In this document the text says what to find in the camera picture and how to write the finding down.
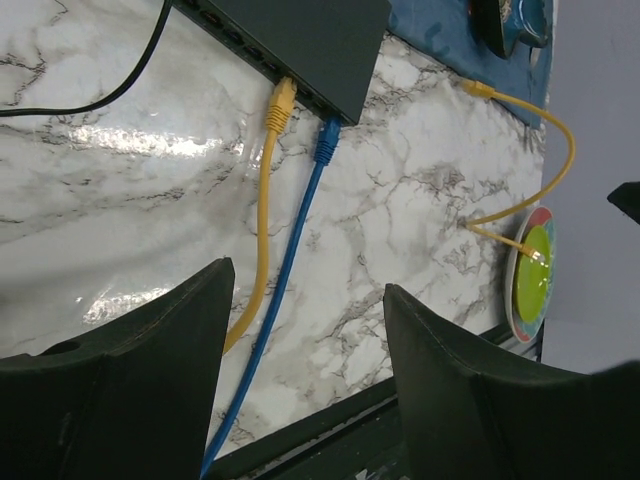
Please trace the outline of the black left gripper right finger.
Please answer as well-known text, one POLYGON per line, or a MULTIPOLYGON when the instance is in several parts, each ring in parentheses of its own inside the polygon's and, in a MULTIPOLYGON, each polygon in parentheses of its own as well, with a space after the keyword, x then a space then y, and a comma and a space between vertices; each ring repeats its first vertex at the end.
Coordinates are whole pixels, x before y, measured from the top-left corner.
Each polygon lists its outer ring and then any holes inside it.
POLYGON ((384 293, 402 429, 415 479, 635 479, 639 365, 546 366, 384 293))

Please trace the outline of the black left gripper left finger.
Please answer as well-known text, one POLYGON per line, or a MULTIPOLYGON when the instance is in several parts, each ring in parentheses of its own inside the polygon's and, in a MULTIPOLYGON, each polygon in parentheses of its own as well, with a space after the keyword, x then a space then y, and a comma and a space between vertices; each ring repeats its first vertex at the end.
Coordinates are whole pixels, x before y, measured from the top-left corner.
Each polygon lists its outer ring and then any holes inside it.
POLYGON ((196 479, 235 271, 164 295, 41 354, 1 362, 5 479, 196 479))

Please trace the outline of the black network switch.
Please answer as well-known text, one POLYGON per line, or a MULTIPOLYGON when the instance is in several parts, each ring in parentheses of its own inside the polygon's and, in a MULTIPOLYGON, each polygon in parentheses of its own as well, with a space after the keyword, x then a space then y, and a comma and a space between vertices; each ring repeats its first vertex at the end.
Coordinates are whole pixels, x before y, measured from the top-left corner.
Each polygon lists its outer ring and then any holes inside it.
POLYGON ((187 0, 174 7, 321 119, 358 124, 391 13, 387 0, 187 0))

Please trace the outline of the lime green plate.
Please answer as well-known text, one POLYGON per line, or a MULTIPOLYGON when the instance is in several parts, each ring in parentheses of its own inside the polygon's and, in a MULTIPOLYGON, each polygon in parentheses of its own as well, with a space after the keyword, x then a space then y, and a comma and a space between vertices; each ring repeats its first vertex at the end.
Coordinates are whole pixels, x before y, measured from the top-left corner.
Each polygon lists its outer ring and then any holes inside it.
POLYGON ((534 256, 521 254, 517 261, 515 305, 522 321, 533 324, 551 291, 552 242, 547 230, 537 225, 525 236, 524 245, 534 250, 534 256))

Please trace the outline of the red rimmed plate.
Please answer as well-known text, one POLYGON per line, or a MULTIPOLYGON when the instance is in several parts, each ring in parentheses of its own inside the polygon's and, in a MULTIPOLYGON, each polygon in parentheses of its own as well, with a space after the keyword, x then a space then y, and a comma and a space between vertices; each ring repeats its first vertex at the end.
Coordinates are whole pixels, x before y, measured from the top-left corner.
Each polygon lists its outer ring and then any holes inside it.
POLYGON ((524 344, 534 340, 546 318, 556 271, 556 231, 551 210, 532 209, 521 224, 516 240, 532 247, 541 260, 512 248, 506 265, 504 308, 514 337, 524 344))

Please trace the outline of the blue cloth placemat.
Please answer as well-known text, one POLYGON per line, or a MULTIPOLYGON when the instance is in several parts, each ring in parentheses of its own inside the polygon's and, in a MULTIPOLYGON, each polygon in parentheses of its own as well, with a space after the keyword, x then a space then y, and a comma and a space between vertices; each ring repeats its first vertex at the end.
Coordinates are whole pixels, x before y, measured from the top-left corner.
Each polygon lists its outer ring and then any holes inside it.
POLYGON ((553 58, 554 7, 547 2, 551 38, 544 49, 519 43, 509 59, 494 55, 474 33, 470 1, 393 1, 389 31, 462 77, 546 107, 553 58))

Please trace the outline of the blue star-shaped dish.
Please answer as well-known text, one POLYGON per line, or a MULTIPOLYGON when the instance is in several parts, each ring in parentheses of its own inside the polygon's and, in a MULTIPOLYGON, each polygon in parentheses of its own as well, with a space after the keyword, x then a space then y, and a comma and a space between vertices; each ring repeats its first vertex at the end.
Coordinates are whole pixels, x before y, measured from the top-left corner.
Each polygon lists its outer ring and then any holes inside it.
POLYGON ((472 0, 469 14, 476 36, 501 59, 509 59, 519 43, 544 49, 551 38, 543 0, 472 0))

